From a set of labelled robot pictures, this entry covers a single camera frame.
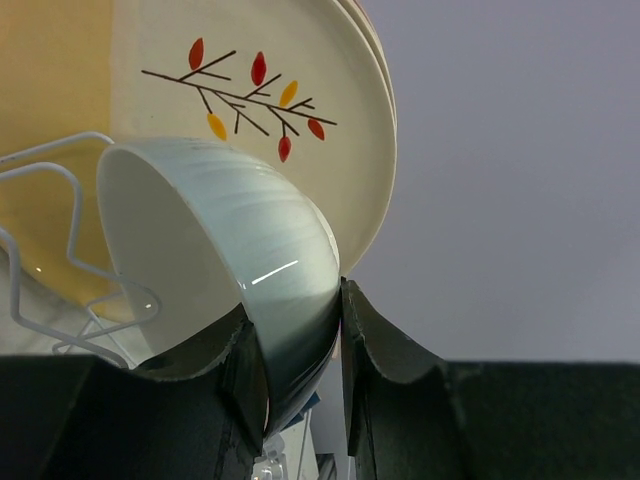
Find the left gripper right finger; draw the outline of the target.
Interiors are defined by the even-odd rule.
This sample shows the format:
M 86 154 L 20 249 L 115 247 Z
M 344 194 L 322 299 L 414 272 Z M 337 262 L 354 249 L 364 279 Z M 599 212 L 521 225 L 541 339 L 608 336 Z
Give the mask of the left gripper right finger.
M 341 285 L 347 449 L 360 479 L 635 479 L 639 367 L 445 360 Z

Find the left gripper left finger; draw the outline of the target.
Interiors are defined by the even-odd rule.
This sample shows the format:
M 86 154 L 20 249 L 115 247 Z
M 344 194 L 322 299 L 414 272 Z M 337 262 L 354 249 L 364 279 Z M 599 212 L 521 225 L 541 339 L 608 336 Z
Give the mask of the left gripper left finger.
M 247 479 L 266 403 L 244 319 L 219 321 L 135 370 L 94 356 L 6 356 L 1 475 Z

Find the white ceramic bowl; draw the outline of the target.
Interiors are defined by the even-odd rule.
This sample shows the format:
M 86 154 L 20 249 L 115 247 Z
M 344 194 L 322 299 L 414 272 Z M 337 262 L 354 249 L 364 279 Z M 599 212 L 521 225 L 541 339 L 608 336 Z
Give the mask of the white ceramic bowl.
M 315 391 L 340 317 L 340 259 L 322 212 L 274 167 L 226 144 L 114 144 L 97 166 L 114 272 L 156 353 L 242 307 L 257 331 L 267 435 Z

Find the cream plate yellow patch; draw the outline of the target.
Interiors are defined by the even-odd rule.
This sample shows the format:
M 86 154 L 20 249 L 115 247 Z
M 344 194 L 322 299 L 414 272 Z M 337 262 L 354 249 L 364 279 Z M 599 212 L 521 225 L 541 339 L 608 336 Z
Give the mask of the cream plate yellow patch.
M 79 257 L 109 264 L 96 204 L 107 139 L 222 141 L 273 165 L 323 212 L 343 273 L 375 238 L 396 168 L 378 62 L 338 1 L 5 1 L 1 167 L 44 159 L 81 181 Z

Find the cream plate green patch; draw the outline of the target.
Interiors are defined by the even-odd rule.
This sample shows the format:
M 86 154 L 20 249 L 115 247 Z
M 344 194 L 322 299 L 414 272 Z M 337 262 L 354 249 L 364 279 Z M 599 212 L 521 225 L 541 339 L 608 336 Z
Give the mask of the cream plate green patch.
M 397 110 L 395 94 L 391 81 L 388 62 L 384 53 L 381 40 L 376 32 L 373 22 L 359 1 L 355 0 L 339 0 L 338 3 L 345 9 L 347 14 L 359 27 L 364 38 L 367 40 L 383 75 L 389 102 L 393 112 L 394 126 L 397 126 Z

